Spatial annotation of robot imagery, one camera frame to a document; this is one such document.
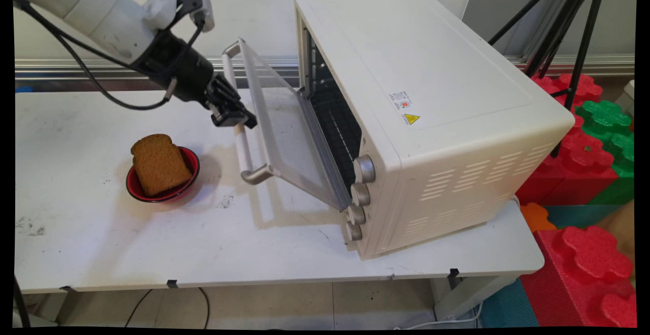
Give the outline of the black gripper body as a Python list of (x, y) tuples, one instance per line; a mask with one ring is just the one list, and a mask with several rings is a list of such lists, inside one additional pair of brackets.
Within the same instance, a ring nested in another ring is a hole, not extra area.
[(213, 64), (170, 30), (155, 35), (135, 60), (134, 69), (163, 88), (168, 88), (172, 79), (176, 80), (173, 95), (202, 106), (207, 102), (205, 90), (214, 74)]

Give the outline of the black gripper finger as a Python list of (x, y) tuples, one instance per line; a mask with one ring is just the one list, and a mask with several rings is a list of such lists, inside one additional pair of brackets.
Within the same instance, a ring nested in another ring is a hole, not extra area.
[(254, 129), (257, 126), (257, 117), (241, 102), (241, 96), (223, 74), (218, 73), (213, 79), (213, 105), (219, 113), (213, 119), (218, 127), (243, 124)]
[(217, 127), (234, 127), (245, 122), (245, 107), (227, 92), (206, 91), (208, 108)]

